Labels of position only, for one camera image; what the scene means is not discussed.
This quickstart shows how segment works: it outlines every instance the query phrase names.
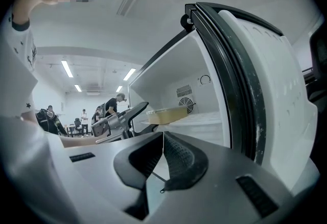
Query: black chair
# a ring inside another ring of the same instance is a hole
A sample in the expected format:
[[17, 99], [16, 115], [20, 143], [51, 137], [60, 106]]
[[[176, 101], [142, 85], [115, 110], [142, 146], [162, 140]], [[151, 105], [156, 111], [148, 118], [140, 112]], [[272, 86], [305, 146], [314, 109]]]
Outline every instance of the black chair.
[[75, 124], [75, 131], [78, 131], [79, 134], [82, 132], [82, 126], [81, 126], [81, 121], [79, 118], [76, 118], [74, 121]]
[[315, 81], [307, 86], [308, 98], [314, 92], [327, 89], [327, 26], [324, 22], [310, 37], [312, 71]]

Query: black slot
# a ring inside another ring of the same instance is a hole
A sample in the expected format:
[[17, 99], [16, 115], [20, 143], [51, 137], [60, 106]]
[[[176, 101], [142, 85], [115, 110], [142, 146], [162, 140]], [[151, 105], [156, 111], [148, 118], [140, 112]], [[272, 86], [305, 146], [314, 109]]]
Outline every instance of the black slot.
[[93, 153], [84, 153], [84, 154], [79, 154], [79, 155], [75, 155], [75, 156], [70, 156], [70, 159], [72, 162], [77, 162], [77, 161], [86, 160], [86, 159], [89, 159], [92, 157], [95, 157], [95, 155]]
[[259, 185], [250, 176], [242, 176], [236, 179], [245, 194], [248, 196], [262, 218], [270, 215], [278, 209], [278, 206], [268, 197]]

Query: black pants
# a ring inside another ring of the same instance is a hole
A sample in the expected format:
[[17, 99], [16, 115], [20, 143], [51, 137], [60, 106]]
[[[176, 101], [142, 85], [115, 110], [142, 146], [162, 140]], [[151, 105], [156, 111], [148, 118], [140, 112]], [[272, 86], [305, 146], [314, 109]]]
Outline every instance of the black pants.
[[82, 135], [84, 135], [84, 128], [86, 128], [86, 134], [88, 133], [88, 125], [82, 124]]

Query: person wearing white shirt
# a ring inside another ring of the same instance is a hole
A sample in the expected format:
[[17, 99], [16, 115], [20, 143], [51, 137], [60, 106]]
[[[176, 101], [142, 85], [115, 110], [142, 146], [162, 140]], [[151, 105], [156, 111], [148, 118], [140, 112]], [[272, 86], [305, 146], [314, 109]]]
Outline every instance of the person wearing white shirt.
[[85, 112], [85, 109], [83, 109], [83, 113], [81, 115], [81, 121], [82, 121], [82, 138], [84, 137], [84, 128], [86, 128], [86, 136], [88, 137], [88, 118], [87, 114]]

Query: fan vent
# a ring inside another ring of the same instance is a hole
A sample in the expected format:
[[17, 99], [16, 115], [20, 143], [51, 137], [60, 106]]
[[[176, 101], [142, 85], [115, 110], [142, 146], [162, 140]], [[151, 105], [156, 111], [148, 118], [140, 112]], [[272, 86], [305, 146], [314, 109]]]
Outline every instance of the fan vent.
[[190, 98], [184, 97], [182, 99], [179, 100], [179, 106], [187, 106], [188, 107], [188, 113], [193, 111], [193, 107], [194, 107], [193, 101]]
[[176, 92], [177, 92], [177, 97], [183, 97], [185, 95], [192, 94], [192, 89], [190, 85], [187, 84], [183, 87], [178, 88]]

